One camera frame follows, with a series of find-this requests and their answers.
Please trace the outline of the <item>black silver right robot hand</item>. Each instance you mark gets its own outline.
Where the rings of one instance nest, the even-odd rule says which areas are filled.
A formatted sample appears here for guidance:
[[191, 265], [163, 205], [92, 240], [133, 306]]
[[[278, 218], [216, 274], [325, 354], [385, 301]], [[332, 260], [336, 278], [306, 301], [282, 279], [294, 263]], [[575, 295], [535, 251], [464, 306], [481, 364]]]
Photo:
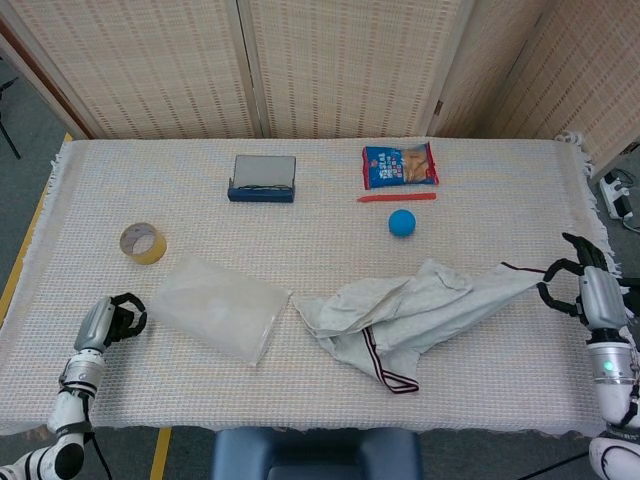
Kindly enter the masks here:
[[[619, 331], [627, 323], [626, 306], [618, 279], [609, 271], [604, 253], [582, 236], [562, 233], [575, 249], [577, 261], [556, 260], [537, 284], [542, 301], [551, 309], [578, 318], [589, 330]], [[548, 284], [560, 272], [577, 277], [579, 295], [573, 304], [551, 296]]]

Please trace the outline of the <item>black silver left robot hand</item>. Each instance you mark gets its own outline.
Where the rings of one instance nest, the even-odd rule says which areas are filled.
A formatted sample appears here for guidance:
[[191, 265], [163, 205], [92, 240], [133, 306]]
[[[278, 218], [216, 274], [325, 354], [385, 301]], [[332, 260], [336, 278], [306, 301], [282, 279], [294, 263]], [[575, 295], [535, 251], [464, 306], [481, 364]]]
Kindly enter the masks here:
[[146, 322], [146, 307], [134, 294], [103, 297], [84, 317], [74, 349], [104, 353], [113, 343], [138, 336]]

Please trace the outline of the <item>translucent plastic zip bag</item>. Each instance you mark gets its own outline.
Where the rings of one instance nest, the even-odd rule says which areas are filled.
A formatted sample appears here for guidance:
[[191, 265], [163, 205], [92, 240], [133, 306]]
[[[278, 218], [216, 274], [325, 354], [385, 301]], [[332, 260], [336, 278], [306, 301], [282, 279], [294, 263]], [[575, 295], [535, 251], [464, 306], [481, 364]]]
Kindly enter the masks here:
[[291, 291], [189, 255], [167, 275], [148, 312], [202, 343], [257, 365]]

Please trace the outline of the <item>grey garment with striped trim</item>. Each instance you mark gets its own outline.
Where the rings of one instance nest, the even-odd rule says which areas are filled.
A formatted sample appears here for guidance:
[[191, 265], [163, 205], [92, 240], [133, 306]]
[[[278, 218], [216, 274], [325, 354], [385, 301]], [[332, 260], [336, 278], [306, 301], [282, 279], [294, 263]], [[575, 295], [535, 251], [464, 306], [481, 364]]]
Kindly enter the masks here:
[[332, 296], [296, 296], [305, 328], [335, 360], [393, 394], [419, 390], [422, 354], [487, 320], [543, 280], [505, 262], [471, 277], [433, 259], [412, 276], [365, 278]]

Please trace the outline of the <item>yellow tape roll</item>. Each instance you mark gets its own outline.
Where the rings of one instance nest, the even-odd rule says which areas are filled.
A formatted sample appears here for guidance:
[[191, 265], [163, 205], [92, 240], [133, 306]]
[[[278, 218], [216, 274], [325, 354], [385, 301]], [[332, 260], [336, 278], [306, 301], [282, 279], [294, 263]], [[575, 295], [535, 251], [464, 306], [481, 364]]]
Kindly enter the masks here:
[[151, 265], [163, 257], [167, 242], [163, 234], [153, 225], [139, 222], [125, 228], [121, 233], [119, 246], [121, 251], [135, 263]]

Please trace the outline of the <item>white power strip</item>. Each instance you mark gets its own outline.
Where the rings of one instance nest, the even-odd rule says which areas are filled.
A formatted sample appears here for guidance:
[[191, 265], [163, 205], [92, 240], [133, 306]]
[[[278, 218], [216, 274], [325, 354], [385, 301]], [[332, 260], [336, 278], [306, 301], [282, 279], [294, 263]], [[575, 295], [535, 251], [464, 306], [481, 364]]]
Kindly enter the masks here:
[[609, 172], [599, 180], [608, 215], [613, 220], [630, 220], [634, 214], [629, 200], [629, 189], [619, 177]]

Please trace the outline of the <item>blue ball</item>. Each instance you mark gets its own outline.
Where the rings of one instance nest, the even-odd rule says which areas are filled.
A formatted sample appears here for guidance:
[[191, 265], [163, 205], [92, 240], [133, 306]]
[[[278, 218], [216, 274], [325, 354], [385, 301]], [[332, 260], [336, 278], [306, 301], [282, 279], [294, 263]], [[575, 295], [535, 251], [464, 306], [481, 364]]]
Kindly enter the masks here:
[[406, 209], [395, 210], [388, 218], [389, 232], [395, 237], [409, 237], [416, 228], [414, 214]]

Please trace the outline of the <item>white woven tablecloth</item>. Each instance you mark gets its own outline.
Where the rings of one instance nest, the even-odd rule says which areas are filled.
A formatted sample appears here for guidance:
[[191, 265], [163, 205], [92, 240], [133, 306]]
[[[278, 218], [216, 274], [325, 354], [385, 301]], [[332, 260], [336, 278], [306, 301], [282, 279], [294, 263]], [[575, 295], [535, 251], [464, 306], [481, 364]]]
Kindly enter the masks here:
[[[426, 259], [480, 275], [506, 262], [545, 269], [575, 252], [563, 232], [606, 248], [585, 154], [553, 140], [436, 138], [437, 199], [414, 202], [415, 233], [388, 231], [391, 206], [362, 204], [360, 139], [102, 140], [65, 144], [0, 328], [0, 435], [42, 425], [87, 311], [105, 295], [150, 302], [185, 256], [298, 295], [329, 296], [367, 277], [410, 275]], [[237, 155], [294, 156], [293, 203], [231, 202]], [[154, 264], [120, 249], [146, 222], [166, 239]], [[592, 436], [603, 423], [587, 331], [528, 291], [429, 350], [416, 393], [396, 395], [334, 361], [294, 308], [249, 366], [150, 320], [110, 347], [97, 426], [399, 426], [535, 429]]]

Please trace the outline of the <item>dark blue box grey lid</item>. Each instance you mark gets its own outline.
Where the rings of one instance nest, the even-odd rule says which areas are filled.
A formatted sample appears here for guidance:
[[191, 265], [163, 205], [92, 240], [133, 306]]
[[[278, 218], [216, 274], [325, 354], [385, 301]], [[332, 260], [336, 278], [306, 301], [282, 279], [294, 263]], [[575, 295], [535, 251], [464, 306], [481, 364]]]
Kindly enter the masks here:
[[227, 197], [231, 202], [293, 203], [296, 166], [294, 156], [237, 155]]

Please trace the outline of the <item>red pen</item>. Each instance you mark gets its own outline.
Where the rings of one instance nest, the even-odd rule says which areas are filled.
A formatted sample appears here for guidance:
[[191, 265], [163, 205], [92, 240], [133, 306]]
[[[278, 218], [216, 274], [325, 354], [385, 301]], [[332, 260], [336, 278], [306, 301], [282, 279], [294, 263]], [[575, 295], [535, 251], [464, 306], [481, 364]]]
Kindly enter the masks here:
[[377, 194], [366, 195], [356, 199], [358, 203], [376, 202], [409, 202], [409, 201], [433, 201], [437, 199], [437, 194], [432, 192], [411, 193], [411, 194]]

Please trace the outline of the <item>blue snack packet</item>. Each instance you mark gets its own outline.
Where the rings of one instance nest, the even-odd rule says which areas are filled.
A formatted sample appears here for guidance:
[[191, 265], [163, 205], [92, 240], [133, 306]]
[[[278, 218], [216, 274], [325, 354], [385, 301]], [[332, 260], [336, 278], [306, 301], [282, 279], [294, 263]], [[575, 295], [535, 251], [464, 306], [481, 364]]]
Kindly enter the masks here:
[[365, 146], [362, 150], [362, 175], [366, 190], [439, 184], [429, 143], [411, 148]]

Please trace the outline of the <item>woven bamboo folding screen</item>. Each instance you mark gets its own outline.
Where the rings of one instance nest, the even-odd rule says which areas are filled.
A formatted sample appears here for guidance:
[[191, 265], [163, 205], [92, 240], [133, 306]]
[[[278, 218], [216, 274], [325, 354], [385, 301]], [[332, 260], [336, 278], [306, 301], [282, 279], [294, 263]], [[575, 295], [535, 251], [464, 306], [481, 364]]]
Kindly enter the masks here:
[[640, 0], [0, 0], [84, 138], [640, 139]]

